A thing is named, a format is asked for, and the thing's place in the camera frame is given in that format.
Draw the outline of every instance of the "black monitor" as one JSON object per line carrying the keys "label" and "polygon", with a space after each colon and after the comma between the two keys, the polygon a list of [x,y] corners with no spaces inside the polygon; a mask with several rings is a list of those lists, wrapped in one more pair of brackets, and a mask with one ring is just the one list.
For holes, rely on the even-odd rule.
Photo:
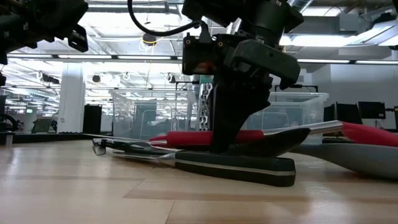
{"label": "black monitor", "polygon": [[323,121],[334,121],[335,118],[335,104],[327,106],[323,109]]}
{"label": "black monitor", "polygon": [[337,120],[353,124],[362,124],[359,109],[354,105],[336,103]]}
{"label": "black monitor", "polygon": [[358,102],[362,119],[385,119],[386,106],[384,102]]}

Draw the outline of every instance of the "ceiling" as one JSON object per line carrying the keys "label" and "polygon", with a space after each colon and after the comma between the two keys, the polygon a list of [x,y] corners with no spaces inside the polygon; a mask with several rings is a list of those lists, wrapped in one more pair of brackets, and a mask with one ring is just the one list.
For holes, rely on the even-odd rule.
{"label": "ceiling", "polygon": [[[184,25],[189,20],[180,14],[182,1],[169,1],[170,14],[159,13],[136,13],[136,17],[141,23],[146,23],[146,27],[153,30],[169,30]],[[83,26],[88,34],[90,46],[86,54],[90,55],[182,55],[182,39],[187,32],[157,39],[155,45],[148,46],[142,42],[142,31],[139,30],[128,13],[126,13],[125,1],[89,1],[90,10],[87,12],[80,25]],[[375,10],[389,7],[390,1],[332,1],[315,0],[304,12],[304,16],[336,17],[341,13],[358,13],[358,11]],[[148,6],[159,6],[159,3],[138,5],[135,7],[148,8]],[[233,26],[221,27],[218,24],[208,21],[212,34],[233,32]],[[198,35],[200,29],[191,29],[192,35]],[[342,50],[341,47],[306,47],[306,46],[286,46],[285,51],[297,58],[344,58],[344,57],[366,57],[366,58],[385,58],[388,47],[377,47],[364,53],[363,48],[350,48]],[[37,49],[25,47],[13,54],[50,54],[50,55],[74,55],[80,52],[68,46],[66,40],[57,39],[53,43],[45,41],[39,42]],[[98,88],[168,88],[174,89],[175,84],[169,82],[170,77],[175,77],[176,81],[192,81],[193,77],[181,74],[181,65],[178,63],[151,63],[148,60],[140,62],[84,62],[87,68],[88,83],[86,100],[88,103],[101,103],[111,108],[110,94],[107,90]],[[26,58],[10,58],[9,65],[3,67],[2,72],[7,76],[7,84],[14,86],[48,86],[48,83],[40,81],[41,74],[50,75],[62,82],[62,61],[33,60]],[[101,76],[101,81],[92,81],[94,75]],[[4,93],[8,94],[12,101],[7,101],[9,105],[26,105],[32,99],[48,99],[57,107],[59,100],[59,85],[50,85],[51,88],[3,88]]]}

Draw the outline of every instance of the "clear plastic bin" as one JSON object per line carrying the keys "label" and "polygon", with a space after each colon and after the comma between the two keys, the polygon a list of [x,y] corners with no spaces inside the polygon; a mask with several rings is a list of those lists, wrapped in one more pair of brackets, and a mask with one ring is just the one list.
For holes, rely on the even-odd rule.
{"label": "clear plastic bin", "polygon": [[[275,129],[323,122],[327,93],[272,92],[271,105],[249,117],[242,129]],[[322,134],[311,135],[308,144],[321,144]]]}
{"label": "clear plastic bin", "polygon": [[194,93],[172,90],[111,90],[113,134],[148,140],[168,131],[189,131],[196,120]]}

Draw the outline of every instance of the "wooden floor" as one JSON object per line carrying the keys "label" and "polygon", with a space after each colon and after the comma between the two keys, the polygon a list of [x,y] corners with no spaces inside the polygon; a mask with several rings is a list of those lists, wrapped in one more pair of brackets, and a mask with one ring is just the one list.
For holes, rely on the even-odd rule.
{"label": "wooden floor", "polygon": [[0,148],[0,224],[398,223],[398,183],[287,157],[297,181],[277,188],[96,157],[90,141]]}

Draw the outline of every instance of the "black handle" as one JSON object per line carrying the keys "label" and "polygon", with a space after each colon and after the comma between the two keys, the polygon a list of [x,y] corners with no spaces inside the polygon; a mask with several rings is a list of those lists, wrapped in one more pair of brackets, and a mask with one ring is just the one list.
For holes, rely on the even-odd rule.
{"label": "black handle", "polygon": [[177,152],[175,167],[197,174],[243,180],[276,187],[290,187],[295,182],[292,159],[227,156],[206,152]]}

